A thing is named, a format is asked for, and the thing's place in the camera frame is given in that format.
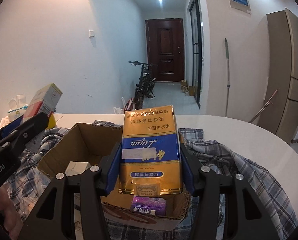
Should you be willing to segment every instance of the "black bicycle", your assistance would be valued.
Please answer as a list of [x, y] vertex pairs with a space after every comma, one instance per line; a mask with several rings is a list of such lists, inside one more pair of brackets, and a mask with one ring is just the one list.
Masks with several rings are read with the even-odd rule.
[[136, 92], [135, 92], [135, 108], [142, 109], [142, 105], [144, 102], [144, 97], [154, 98], [155, 95], [153, 93], [154, 81], [155, 78], [152, 76], [152, 71], [150, 67], [158, 66], [156, 64], [147, 64], [138, 61], [129, 61], [132, 65], [141, 65], [141, 74], [139, 78], [139, 84], [136, 84]]

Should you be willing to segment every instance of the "box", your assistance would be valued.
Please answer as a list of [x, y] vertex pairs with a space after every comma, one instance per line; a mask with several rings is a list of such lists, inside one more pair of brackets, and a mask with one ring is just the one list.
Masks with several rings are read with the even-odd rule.
[[181, 80], [181, 90], [182, 92], [186, 92], [187, 88], [188, 88], [188, 82], [186, 79], [182, 79]]
[[51, 112], [55, 112], [56, 105], [61, 96], [62, 92], [54, 83], [38, 90], [24, 114], [24, 122], [41, 112], [48, 115], [50, 115]]
[[[38, 169], [50, 178], [64, 173], [71, 161], [96, 165], [122, 140], [122, 128], [78, 123], [39, 162]], [[190, 196], [187, 193], [164, 195], [166, 216], [143, 215], [130, 210], [133, 195], [119, 193], [119, 178], [114, 190], [102, 197], [105, 217], [139, 228], [173, 230], [187, 216]]]
[[[48, 114], [50, 117], [52, 113], [56, 111], [56, 105], [61, 96], [62, 92], [54, 83], [51, 83], [38, 90], [28, 105], [23, 121], [25, 122], [39, 113]], [[29, 141], [26, 144], [26, 149], [37, 153], [43, 138], [43, 133], [44, 132], [38, 134], [31, 141]]]
[[172, 106], [125, 114], [120, 193], [159, 197], [182, 192], [179, 137]]
[[137, 197], [134, 196], [131, 203], [131, 210], [152, 215], [166, 215], [167, 201], [161, 197]]
[[7, 115], [8, 115], [9, 121], [12, 122], [16, 120], [18, 117], [21, 117], [23, 114], [25, 114], [27, 108], [28, 108], [28, 105], [25, 105], [15, 110], [8, 111]]
[[188, 92], [191, 97], [194, 96], [194, 87], [188, 87]]
[[67, 176], [82, 174], [85, 170], [91, 167], [90, 163], [70, 162], [65, 170]]

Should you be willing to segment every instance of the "bicycle handlebar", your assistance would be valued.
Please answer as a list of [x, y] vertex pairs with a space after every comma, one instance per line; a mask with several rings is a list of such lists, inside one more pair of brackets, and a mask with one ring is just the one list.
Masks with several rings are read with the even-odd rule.
[[158, 65], [153, 64], [153, 63], [148, 64], [148, 63], [142, 63], [142, 62], [131, 61], [131, 60], [129, 60], [128, 62], [131, 63], [132, 65], [135, 65], [135, 66], [137, 66], [137, 65], [148, 65], [148, 66], [157, 66], [158, 67]]

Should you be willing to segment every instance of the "plaid shirt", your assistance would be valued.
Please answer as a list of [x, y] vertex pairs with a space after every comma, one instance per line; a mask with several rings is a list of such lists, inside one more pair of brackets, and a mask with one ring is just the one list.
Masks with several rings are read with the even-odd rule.
[[[95, 121], [94, 125], [120, 126], [110, 122]], [[38, 197], [34, 176], [39, 172], [39, 160], [53, 148], [69, 129], [53, 128], [45, 131], [40, 151], [33, 154], [25, 150], [20, 156], [21, 167], [9, 179], [8, 193], [19, 210], [22, 197]], [[257, 193], [276, 227], [280, 239], [287, 239], [298, 225], [290, 200], [281, 185], [264, 167], [246, 159], [217, 141], [204, 141], [201, 129], [178, 129], [185, 139], [188, 152], [199, 158], [204, 166], [209, 166], [218, 174], [234, 176], [241, 173]], [[180, 240], [188, 239], [198, 207], [198, 197], [191, 198], [188, 216], [172, 231], [157, 231], [123, 225], [107, 221], [112, 240]], [[217, 240], [221, 240], [224, 230], [225, 194], [220, 195]]]

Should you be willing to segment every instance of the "sticker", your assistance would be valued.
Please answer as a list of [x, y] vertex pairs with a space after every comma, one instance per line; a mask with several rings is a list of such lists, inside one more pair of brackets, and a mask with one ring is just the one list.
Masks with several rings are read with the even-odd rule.
[[161, 178], [163, 177], [162, 171], [157, 172], [132, 172], [130, 173], [132, 178]]
[[159, 184], [153, 185], [135, 185], [135, 195], [136, 196], [148, 196], [148, 197], [157, 197], [160, 195]]
[[156, 148], [122, 149], [122, 159], [154, 159], [157, 157]]

